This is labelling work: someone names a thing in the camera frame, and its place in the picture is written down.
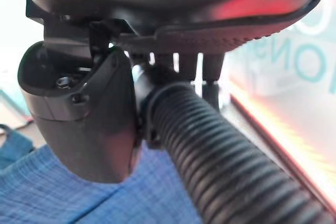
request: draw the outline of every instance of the rubber hose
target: rubber hose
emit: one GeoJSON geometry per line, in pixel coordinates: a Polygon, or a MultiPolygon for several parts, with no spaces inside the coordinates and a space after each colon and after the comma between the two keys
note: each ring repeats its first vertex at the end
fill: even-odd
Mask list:
{"type": "Polygon", "coordinates": [[[162,93],[152,119],[204,223],[335,223],[307,190],[192,90],[162,93]]]}

